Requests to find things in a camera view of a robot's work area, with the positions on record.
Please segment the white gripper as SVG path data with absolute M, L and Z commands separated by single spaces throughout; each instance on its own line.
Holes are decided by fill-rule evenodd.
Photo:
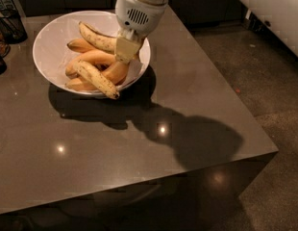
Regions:
M 143 39 L 158 26 L 168 0 L 116 0 L 115 14 L 122 29 L 118 31 L 114 55 L 128 64 L 139 52 Z

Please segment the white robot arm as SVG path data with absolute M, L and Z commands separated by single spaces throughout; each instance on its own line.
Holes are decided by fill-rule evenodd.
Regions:
M 127 64 L 139 52 L 146 37 L 160 23 L 169 0 L 116 0 L 119 24 L 115 57 Z

